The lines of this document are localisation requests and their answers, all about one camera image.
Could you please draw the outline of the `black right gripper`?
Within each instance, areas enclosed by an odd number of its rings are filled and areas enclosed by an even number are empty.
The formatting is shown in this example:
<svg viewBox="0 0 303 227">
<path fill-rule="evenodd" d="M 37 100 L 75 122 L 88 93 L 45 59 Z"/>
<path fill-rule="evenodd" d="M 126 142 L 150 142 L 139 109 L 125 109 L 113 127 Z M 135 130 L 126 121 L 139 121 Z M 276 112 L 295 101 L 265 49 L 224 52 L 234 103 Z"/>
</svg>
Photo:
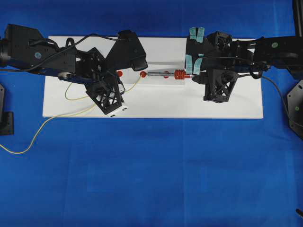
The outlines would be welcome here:
<svg viewBox="0 0 303 227">
<path fill-rule="evenodd" d="M 204 27 L 189 29 L 185 53 L 186 74 L 199 75 L 206 71 L 204 101 L 228 102 L 239 77 L 238 73 L 233 72 L 239 71 L 239 60 L 235 59 L 239 39 L 218 31 L 204 35 Z"/>
</svg>

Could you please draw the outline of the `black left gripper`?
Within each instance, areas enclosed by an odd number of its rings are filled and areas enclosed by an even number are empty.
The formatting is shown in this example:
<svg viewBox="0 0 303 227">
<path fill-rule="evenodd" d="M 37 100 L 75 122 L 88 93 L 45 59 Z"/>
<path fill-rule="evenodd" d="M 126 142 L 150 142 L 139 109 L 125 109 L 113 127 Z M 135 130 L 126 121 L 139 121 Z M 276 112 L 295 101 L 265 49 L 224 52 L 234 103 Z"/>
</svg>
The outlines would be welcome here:
<svg viewBox="0 0 303 227">
<path fill-rule="evenodd" d="M 97 48 L 77 50 L 74 82 L 88 83 L 86 94 L 103 114 L 109 114 L 122 106 L 125 87 L 117 74 L 118 51 L 111 48 L 104 57 Z"/>
</svg>

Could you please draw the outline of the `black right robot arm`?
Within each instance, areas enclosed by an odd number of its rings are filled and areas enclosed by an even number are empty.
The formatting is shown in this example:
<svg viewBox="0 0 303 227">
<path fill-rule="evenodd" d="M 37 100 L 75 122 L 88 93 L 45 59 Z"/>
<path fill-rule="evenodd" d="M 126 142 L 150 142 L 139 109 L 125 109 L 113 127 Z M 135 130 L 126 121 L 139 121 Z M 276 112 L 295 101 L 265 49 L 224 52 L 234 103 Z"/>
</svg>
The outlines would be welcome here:
<svg viewBox="0 0 303 227">
<path fill-rule="evenodd" d="M 234 41 L 230 34 L 216 31 L 205 35 L 204 31 L 202 27 L 189 30 L 185 72 L 205 86 L 205 101 L 227 102 L 238 78 L 259 79 L 272 66 L 286 69 L 294 79 L 303 78 L 302 37 Z"/>
</svg>

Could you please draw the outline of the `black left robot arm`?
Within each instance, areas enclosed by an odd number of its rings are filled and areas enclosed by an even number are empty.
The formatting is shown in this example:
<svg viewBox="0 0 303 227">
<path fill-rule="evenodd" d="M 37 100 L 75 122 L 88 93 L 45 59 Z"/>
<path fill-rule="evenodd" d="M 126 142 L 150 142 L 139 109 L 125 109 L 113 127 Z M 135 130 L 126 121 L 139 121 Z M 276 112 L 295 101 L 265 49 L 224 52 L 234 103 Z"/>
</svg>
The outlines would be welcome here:
<svg viewBox="0 0 303 227">
<path fill-rule="evenodd" d="M 64 47 L 44 38 L 34 28 L 9 24 L 0 41 L 0 69 L 57 77 L 83 84 L 86 94 L 104 114 L 122 106 L 123 86 L 114 71 L 105 68 L 105 58 L 97 48 L 81 51 L 74 39 Z"/>
</svg>

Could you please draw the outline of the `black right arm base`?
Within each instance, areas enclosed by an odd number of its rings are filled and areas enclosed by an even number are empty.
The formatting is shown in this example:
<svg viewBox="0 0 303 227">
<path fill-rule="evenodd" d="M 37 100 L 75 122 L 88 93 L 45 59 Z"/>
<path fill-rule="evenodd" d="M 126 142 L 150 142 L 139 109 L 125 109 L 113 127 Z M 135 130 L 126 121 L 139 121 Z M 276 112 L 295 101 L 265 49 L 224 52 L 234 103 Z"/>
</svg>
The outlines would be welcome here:
<svg viewBox="0 0 303 227">
<path fill-rule="evenodd" d="M 303 139 L 303 81 L 300 80 L 287 94 L 290 129 Z"/>
</svg>

